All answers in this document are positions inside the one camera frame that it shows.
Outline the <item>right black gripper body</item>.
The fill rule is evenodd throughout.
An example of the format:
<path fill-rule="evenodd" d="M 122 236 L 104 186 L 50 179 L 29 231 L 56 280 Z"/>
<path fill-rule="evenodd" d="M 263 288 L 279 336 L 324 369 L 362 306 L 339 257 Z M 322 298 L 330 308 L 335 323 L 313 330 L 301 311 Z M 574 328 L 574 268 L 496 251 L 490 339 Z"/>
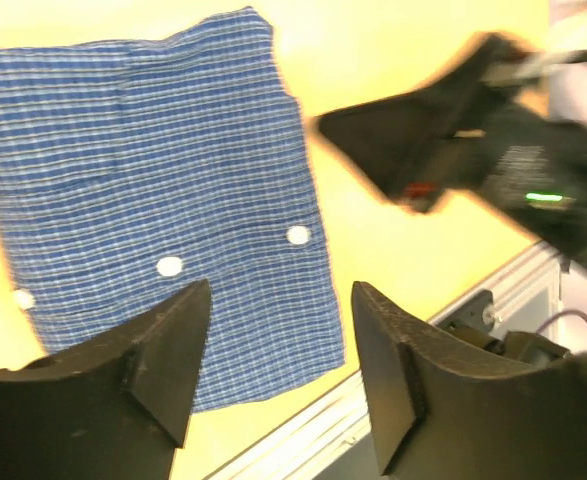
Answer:
<path fill-rule="evenodd" d="M 518 104 L 457 124 L 427 151 L 414 194 L 468 190 L 587 270 L 587 127 Z"/>

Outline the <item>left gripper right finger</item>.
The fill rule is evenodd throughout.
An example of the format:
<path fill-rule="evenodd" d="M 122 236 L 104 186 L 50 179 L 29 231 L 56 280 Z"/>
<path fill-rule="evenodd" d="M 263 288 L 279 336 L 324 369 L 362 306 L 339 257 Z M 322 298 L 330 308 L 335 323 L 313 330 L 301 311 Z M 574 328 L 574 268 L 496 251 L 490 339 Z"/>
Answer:
<path fill-rule="evenodd" d="M 423 422 L 396 452 L 393 479 L 587 479 L 587 353 L 518 371 L 446 351 L 401 328 L 429 366 Z"/>

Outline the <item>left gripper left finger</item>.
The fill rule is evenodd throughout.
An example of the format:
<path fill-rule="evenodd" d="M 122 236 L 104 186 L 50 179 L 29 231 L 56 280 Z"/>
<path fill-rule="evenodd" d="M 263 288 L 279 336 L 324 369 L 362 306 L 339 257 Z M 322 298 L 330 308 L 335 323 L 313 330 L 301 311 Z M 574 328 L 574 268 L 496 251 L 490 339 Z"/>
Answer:
<path fill-rule="evenodd" d="M 94 338 L 0 369 L 0 479 L 166 479 L 209 326 L 197 281 Z"/>

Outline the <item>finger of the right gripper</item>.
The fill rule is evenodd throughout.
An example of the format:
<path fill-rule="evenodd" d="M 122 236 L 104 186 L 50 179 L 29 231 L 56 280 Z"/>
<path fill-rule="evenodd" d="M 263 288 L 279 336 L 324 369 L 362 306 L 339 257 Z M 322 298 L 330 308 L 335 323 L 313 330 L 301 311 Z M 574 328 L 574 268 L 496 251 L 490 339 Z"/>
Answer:
<path fill-rule="evenodd" d="M 516 94 L 492 83 L 510 75 L 527 51 L 500 33 L 480 33 L 443 75 L 415 90 L 321 115 L 319 133 L 390 200 L 434 199 L 449 175 L 444 163 L 458 146 Z"/>

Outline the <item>blue checked long sleeve shirt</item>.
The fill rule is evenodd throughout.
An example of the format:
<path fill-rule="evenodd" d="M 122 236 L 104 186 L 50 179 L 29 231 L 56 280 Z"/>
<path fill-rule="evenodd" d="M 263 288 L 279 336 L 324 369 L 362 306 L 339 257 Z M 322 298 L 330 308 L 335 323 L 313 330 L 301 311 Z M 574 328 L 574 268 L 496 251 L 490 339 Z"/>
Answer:
<path fill-rule="evenodd" d="M 56 353 L 207 280 L 196 411 L 344 362 L 296 100 L 254 9 L 162 40 L 0 49 L 0 239 Z"/>

